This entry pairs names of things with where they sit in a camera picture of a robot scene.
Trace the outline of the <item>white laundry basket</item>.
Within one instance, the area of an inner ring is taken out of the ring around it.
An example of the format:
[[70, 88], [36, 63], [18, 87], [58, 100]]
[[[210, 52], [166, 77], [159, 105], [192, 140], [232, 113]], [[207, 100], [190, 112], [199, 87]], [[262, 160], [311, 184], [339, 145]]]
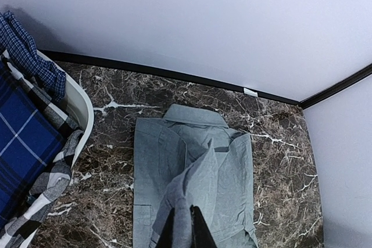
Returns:
[[[85, 144], [88, 141], [88, 138], [91, 135], [93, 124], [94, 124], [93, 107], [92, 107], [91, 100], [88, 97], [87, 93], [70, 76], [67, 76], [66, 77], [66, 94], [65, 94], [65, 97], [63, 98], [63, 100], [60, 103], [56, 103], [53, 99], [52, 99], [52, 101], [56, 105], [63, 106], [63, 108], [68, 113], [68, 115], [73, 117], [78, 122], [78, 125], [79, 125], [80, 129], [84, 133], [84, 136], [81, 137], [81, 141], [80, 141], [80, 143], [83, 145], [83, 148], [84, 148]], [[17, 216], [18, 214], [22, 213], [21, 210], [26, 208], [27, 193], [26, 193], [26, 197], [23, 199], [21, 204], [18, 206], [18, 208], [17, 208], [16, 212], [14, 213], [14, 215], [12, 216], [12, 218]]]

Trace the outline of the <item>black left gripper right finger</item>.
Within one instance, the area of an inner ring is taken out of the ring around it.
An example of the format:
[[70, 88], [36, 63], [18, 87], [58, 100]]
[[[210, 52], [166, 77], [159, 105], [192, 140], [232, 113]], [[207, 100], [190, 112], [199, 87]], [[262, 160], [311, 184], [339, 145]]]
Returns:
[[199, 207], [191, 206], [192, 248], [217, 248]]

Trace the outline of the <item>grey long sleeve shirt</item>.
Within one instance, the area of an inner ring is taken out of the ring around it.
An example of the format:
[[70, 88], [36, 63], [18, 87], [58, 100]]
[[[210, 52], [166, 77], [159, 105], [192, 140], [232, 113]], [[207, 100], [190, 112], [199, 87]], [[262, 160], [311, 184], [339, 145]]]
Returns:
[[155, 247], [174, 213], [174, 247], [191, 244], [192, 206], [218, 247], [257, 247], [248, 133], [213, 111], [171, 105], [134, 133], [134, 247]]

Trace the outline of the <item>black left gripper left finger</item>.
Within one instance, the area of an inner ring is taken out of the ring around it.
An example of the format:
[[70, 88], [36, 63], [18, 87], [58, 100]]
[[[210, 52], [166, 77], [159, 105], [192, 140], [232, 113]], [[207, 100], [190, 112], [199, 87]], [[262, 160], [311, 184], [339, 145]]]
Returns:
[[173, 242], [173, 224], [174, 224], [174, 209], [171, 209], [167, 217], [166, 223], [162, 229], [162, 233], [156, 244], [156, 248], [171, 248]]

